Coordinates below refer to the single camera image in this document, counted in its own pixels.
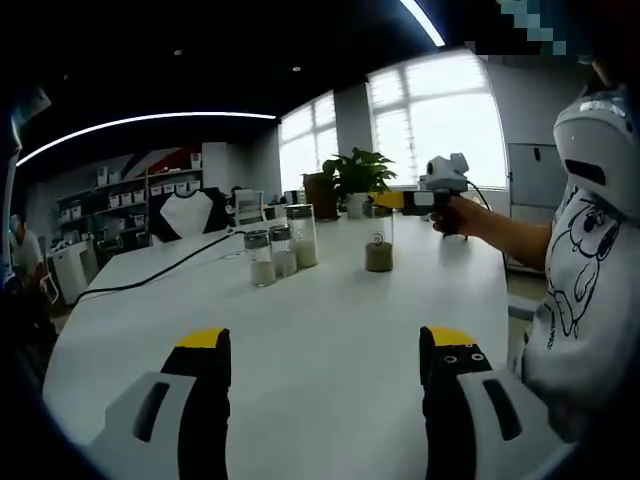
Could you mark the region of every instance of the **brown vase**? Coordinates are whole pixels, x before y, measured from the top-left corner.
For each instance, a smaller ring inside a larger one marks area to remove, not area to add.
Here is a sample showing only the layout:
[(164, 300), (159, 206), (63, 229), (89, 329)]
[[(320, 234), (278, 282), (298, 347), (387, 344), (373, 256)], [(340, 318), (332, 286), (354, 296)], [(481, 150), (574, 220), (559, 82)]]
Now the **brown vase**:
[(336, 220), (338, 218), (338, 198), (333, 189), (333, 181), (326, 173), (303, 175), (307, 203), (313, 205), (317, 219)]

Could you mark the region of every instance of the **black cable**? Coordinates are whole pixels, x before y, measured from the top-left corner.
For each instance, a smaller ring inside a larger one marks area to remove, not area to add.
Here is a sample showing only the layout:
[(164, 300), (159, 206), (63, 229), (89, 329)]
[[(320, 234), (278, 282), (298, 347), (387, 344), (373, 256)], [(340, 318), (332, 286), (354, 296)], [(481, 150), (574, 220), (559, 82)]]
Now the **black cable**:
[(491, 210), (491, 207), (489, 206), (489, 204), (487, 203), (487, 199), (484, 198), (484, 195), (482, 195), (482, 192), (480, 191), (480, 189), (478, 187), (476, 187), (476, 184), (471, 182), (471, 181), (469, 181), (469, 180), (467, 180), (467, 183), (469, 185), (471, 185), (476, 190), (476, 192), (478, 192), (478, 195), (480, 195), (480, 198), (484, 202), (484, 206), (487, 207), (487, 210), (489, 210), (491, 212), (492, 210)]
[(206, 249), (211, 248), (214, 245), (217, 245), (218, 243), (223, 242), (224, 240), (227, 240), (228, 238), (233, 237), (234, 235), (244, 235), (244, 234), (245, 234), (245, 232), (233, 232), (233, 233), (230, 233), (229, 235), (225, 235), (222, 238), (214, 240), (213, 242), (208, 243), (204, 247), (199, 248), (195, 252), (191, 252), (189, 255), (184, 257), (182, 260), (179, 260), (178, 262), (174, 263), (173, 265), (168, 266), (164, 270), (161, 270), (158, 273), (155, 273), (155, 274), (151, 275), (149, 278), (145, 278), (144, 280), (140, 280), (139, 282), (130, 283), (129, 285), (122, 285), (120, 287), (105, 287), (105, 288), (94, 288), (93, 290), (86, 290), (86, 291), (82, 292), (78, 296), (78, 298), (76, 299), (76, 302), (74, 303), (74, 306), (77, 305), (78, 303), (80, 303), (80, 299), (82, 297), (84, 297), (85, 295), (89, 295), (90, 293), (121, 292), (123, 290), (130, 290), (132, 288), (141, 287), (142, 285), (145, 285), (145, 284), (147, 284), (149, 282), (152, 282), (153, 280), (155, 280), (156, 278), (160, 277), (161, 275), (164, 275), (165, 273), (167, 273), (167, 272), (173, 270), (174, 268), (182, 265), (184, 262), (186, 262), (187, 260), (195, 257), (197, 254), (199, 254), (201, 252), (204, 252)]

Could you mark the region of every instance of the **glass jar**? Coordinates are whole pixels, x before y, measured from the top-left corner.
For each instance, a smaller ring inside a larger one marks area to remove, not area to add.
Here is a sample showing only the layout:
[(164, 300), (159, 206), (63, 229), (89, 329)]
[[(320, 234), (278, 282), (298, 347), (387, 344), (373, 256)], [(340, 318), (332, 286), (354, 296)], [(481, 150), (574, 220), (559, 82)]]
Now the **glass jar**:
[(269, 233), (266, 230), (253, 230), (244, 236), (244, 246), (251, 258), (251, 283), (266, 287), (276, 281)]
[(318, 249), (313, 205), (290, 205), (286, 208), (286, 213), (293, 235), (298, 268), (317, 265)]
[(393, 210), (378, 205), (365, 208), (367, 238), (365, 269), (370, 272), (393, 270)]
[(277, 277), (288, 277), (298, 271), (296, 252), (290, 227), (272, 227), (271, 250)]

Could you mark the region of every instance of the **curved light strip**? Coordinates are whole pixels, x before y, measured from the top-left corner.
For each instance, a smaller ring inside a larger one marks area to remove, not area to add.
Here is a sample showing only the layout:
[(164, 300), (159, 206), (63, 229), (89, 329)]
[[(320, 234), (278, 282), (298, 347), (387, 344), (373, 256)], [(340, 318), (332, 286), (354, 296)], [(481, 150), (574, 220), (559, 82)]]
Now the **curved light strip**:
[(262, 118), (264, 120), (275, 120), (275, 116), (273, 115), (260, 115), (258, 113), (237, 113), (237, 112), (178, 112), (178, 113), (159, 113), (156, 115), (142, 115), (141, 117), (131, 117), (124, 118), (122, 120), (115, 120), (113, 122), (101, 123), (100, 125), (96, 125), (94, 127), (85, 128), (83, 130), (78, 130), (77, 132), (71, 133), (69, 135), (65, 135), (64, 137), (60, 137), (57, 140), (54, 140), (51, 143), (47, 143), (46, 145), (34, 150), (29, 155), (21, 158), (16, 166), (20, 166), (29, 160), (31, 160), (36, 155), (44, 152), (45, 150), (49, 150), (51, 147), (55, 147), (62, 142), (66, 142), (67, 140), (71, 140), (72, 138), (79, 137), (80, 135), (84, 135), (85, 133), (95, 132), (96, 130), (100, 130), (102, 128), (113, 127), (115, 125), (122, 125), (124, 123), (132, 123), (132, 122), (140, 122), (142, 120), (155, 120), (158, 118), (175, 118), (175, 117), (245, 117), (245, 118)]
[(433, 43), (436, 44), (436, 47), (443, 47), (444, 40), (438, 33), (438, 30), (436, 30), (436, 27), (435, 25), (433, 25), (433, 22), (429, 20), (429, 17), (427, 17), (427, 14), (424, 13), (422, 8), (420, 8), (420, 5), (418, 5), (415, 0), (400, 0), (400, 2), (405, 7), (407, 7), (407, 10), (409, 10), (411, 15), (413, 15), (415, 19), (418, 20), (418, 23), (424, 29), (424, 31), (427, 32), (427, 35), (431, 37), (431, 40), (433, 41)]

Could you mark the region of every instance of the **gray door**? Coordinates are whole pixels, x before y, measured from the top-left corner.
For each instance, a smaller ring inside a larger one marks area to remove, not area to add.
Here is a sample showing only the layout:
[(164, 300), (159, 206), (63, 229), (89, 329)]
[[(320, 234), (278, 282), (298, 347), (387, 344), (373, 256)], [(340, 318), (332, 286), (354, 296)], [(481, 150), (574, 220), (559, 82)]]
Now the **gray door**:
[(567, 173), (555, 145), (509, 144), (511, 204), (557, 208)]

